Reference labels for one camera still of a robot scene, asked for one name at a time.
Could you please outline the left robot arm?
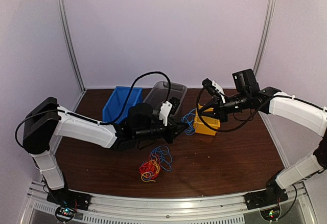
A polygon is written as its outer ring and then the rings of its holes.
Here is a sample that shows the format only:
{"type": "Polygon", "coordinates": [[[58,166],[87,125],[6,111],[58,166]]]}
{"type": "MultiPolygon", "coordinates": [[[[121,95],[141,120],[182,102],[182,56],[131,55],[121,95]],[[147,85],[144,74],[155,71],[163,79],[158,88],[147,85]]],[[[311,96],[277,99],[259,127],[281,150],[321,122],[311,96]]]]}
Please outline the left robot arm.
{"type": "Polygon", "coordinates": [[[18,127],[24,128],[18,145],[32,156],[54,201],[68,206],[74,200],[73,193],[69,191],[50,149],[52,136],[73,138],[118,151],[156,139],[164,139],[171,144],[188,127],[186,123],[170,117],[172,107],[166,101],[158,112],[154,112],[150,104],[139,103],[129,108],[125,119],[115,123],[74,113],[60,106],[56,98],[48,97],[18,124],[18,127]]]}

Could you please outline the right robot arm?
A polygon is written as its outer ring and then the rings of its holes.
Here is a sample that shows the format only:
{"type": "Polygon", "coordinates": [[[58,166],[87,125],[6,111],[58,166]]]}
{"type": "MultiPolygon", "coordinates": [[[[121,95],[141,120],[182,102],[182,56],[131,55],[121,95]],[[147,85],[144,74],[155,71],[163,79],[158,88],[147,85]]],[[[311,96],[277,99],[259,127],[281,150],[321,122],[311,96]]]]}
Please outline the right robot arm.
{"type": "Polygon", "coordinates": [[[253,114],[233,128],[233,131],[248,123],[254,114],[263,112],[302,125],[322,138],[312,153],[274,175],[267,182],[266,190],[260,194],[249,195],[270,205],[282,199],[284,190],[288,187],[326,170],[326,107],[298,99],[270,86],[260,89],[252,69],[233,73],[232,76],[237,89],[237,94],[233,96],[226,96],[215,81],[208,78],[202,81],[202,91],[207,91],[213,98],[207,105],[196,108],[200,121],[206,127],[213,129],[205,122],[204,117],[226,122],[229,114],[252,109],[253,114]]]}

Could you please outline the yellow plastic bin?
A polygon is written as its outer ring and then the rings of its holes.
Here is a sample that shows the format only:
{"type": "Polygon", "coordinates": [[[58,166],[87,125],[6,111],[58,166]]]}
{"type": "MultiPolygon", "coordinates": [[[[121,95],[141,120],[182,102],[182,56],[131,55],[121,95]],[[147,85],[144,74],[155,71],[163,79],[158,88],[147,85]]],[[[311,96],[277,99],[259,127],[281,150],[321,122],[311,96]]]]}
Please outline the yellow plastic bin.
{"type": "MultiPolygon", "coordinates": [[[[210,117],[203,117],[204,121],[212,128],[219,129],[221,126],[220,120],[210,118],[210,117]]],[[[193,128],[195,130],[195,133],[199,133],[202,135],[208,135],[208,136],[215,136],[216,131],[210,129],[207,127],[199,118],[197,111],[195,111],[195,117],[193,122],[193,128]]]]}

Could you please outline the blue plastic bin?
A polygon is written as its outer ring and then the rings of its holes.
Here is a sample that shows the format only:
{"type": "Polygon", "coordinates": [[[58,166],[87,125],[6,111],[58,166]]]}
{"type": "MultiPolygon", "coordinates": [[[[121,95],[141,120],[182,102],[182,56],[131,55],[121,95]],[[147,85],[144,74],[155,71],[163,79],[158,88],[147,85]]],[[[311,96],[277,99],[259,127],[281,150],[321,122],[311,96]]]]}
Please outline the blue plastic bin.
{"type": "MultiPolygon", "coordinates": [[[[102,120],[104,122],[111,122],[120,114],[124,102],[129,93],[130,87],[116,86],[107,103],[102,110],[102,120]]],[[[138,103],[142,103],[142,91],[141,87],[134,87],[131,95],[127,101],[122,115],[116,120],[116,123],[120,123],[128,115],[129,108],[135,106],[138,103]]]]}

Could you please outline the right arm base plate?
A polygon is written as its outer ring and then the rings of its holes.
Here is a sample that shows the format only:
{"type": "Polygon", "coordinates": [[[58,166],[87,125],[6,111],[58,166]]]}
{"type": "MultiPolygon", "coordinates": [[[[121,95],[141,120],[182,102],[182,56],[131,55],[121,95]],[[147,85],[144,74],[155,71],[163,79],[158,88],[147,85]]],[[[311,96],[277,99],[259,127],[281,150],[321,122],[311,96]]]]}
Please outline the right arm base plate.
{"type": "Polygon", "coordinates": [[[248,210],[263,208],[270,205],[277,205],[281,201],[288,200],[286,192],[265,189],[258,192],[248,192],[244,195],[245,204],[248,210]]]}

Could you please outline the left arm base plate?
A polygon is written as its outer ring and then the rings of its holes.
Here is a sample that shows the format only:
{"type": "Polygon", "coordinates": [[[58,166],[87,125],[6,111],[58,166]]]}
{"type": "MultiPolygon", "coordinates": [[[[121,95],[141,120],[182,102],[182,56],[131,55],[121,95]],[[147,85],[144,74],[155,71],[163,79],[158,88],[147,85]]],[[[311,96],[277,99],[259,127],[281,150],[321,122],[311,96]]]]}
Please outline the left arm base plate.
{"type": "Polygon", "coordinates": [[[47,201],[61,205],[63,207],[69,207],[77,210],[88,210],[91,195],[86,193],[79,193],[75,191],[68,192],[55,192],[51,191],[46,197],[47,201]]]}

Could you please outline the right aluminium frame post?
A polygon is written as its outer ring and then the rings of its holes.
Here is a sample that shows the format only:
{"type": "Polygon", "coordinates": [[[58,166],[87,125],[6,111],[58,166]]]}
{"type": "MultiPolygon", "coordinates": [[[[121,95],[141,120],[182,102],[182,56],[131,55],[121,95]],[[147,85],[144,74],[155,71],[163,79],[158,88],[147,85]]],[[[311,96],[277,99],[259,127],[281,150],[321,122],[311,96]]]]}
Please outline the right aluminium frame post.
{"type": "Polygon", "coordinates": [[[269,32],[272,25],[272,20],[275,12],[275,6],[276,6],[277,0],[267,0],[267,6],[266,6],[266,13],[264,17],[264,23],[262,28],[262,33],[260,37],[259,47],[256,54],[255,62],[254,62],[254,75],[257,76],[260,70],[261,63],[263,61],[265,48],[268,42],[269,32]]]}

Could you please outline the aluminium front rail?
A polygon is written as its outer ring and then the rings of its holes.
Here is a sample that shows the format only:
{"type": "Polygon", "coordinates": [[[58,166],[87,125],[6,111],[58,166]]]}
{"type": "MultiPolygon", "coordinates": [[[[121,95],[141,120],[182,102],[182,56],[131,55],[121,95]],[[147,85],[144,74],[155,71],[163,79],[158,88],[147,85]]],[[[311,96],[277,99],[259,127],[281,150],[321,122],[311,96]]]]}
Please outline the aluminium front rail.
{"type": "MultiPolygon", "coordinates": [[[[32,181],[18,223],[61,223],[55,217],[58,205],[46,200],[44,183],[32,181]]],[[[246,192],[189,198],[132,198],[90,195],[88,210],[78,210],[68,223],[318,223],[303,183],[286,190],[288,200],[279,206],[249,209],[246,192]],[[281,208],[282,219],[264,218],[268,208],[281,208]]]]}

